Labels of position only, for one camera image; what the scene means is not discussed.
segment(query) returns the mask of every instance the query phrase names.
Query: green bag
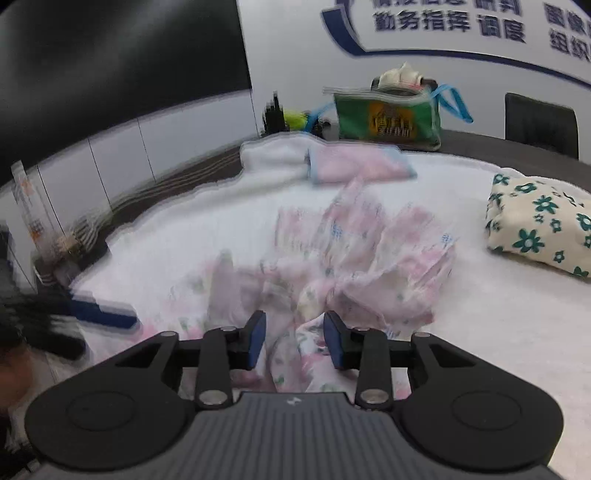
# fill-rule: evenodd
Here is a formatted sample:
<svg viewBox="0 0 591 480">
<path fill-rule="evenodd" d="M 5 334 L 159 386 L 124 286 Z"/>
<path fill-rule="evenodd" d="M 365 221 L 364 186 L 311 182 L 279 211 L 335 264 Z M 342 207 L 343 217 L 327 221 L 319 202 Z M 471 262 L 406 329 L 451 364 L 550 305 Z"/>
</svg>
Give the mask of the green bag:
<svg viewBox="0 0 591 480">
<path fill-rule="evenodd" d="M 457 109 L 442 97 L 450 90 Z M 441 146 L 439 104 L 467 123 L 473 119 L 458 91 L 441 85 L 396 85 L 368 89 L 325 89 L 332 93 L 339 116 L 340 136 L 354 140 L 394 143 L 416 150 L 435 151 Z"/>
</svg>

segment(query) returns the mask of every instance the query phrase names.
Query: pink floral cloth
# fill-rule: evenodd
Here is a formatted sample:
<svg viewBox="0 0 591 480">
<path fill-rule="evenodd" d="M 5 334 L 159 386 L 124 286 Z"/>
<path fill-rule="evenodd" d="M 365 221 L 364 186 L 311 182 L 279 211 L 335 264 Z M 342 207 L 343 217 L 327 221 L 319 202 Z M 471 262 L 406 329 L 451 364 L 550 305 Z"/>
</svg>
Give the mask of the pink floral cloth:
<svg viewBox="0 0 591 480">
<path fill-rule="evenodd" d="M 267 314 L 267 337 L 256 368 L 233 371 L 234 387 L 279 392 L 344 391 L 352 399 L 356 374 L 332 366 L 323 338 L 323 312 L 335 310 L 350 327 L 380 329 L 408 339 L 432 321 L 431 307 L 452 269 L 454 239 L 428 211 L 407 206 L 390 218 L 354 181 L 324 212 L 283 209 L 274 255 L 258 267 L 236 268 L 230 252 L 174 285 L 159 312 L 143 319 L 134 343 L 161 330 L 201 338 L 221 326 L 243 326 Z M 410 393 L 394 369 L 397 398 Z M 194 372 L 183 378 L 190 396 Z"/>
</svg>

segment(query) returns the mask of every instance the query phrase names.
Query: floral cushion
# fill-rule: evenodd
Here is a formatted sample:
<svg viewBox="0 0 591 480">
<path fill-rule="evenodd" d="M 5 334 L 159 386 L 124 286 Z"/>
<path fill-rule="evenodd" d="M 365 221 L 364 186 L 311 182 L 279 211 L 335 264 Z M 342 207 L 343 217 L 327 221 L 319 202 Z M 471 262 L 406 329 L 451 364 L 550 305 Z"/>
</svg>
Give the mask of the floral cushion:
<svg viewBox="0 0 591 480">
<path fill-rule="evenodd" d="M 591 202 L 586 208 L 581 199 L 550 182 L 495 175 L 486 208 L 488 247 L 587 277 L 591 271 Z"/>
</svg>

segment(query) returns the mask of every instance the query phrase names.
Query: black wall panel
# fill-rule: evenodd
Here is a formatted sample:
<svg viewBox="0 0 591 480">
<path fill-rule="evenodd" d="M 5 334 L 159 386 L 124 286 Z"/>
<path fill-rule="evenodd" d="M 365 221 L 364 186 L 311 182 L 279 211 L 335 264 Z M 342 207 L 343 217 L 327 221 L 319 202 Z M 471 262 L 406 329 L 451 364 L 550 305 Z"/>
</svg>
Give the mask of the black wall panel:
<svg viewBox="0 0 591 480">
<path fill-rule="evenodd" d="M 16 0 L 0 14 L 0 181 L 16 160 L 250 87 L 235 0 Z"/>
</svg>

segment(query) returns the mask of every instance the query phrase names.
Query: gray ribbed panel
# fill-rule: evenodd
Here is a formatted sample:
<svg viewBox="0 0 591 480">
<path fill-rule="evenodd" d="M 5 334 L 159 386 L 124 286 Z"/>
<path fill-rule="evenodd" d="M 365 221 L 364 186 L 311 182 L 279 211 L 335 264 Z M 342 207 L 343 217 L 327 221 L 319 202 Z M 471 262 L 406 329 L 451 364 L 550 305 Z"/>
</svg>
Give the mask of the gray ribbed panel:
<svg viewBox="0 0 591 480">
<path fill-rule="evenodd" d="M 404 441 L 385 414 L 339 393 L 245 393 L 225 411 L 202 412 L 168 452 L 110 473 L 43 466 L 34 480 L 558 480 L 545 467 L 481 475 L 440 466 Z"/>
</svg>

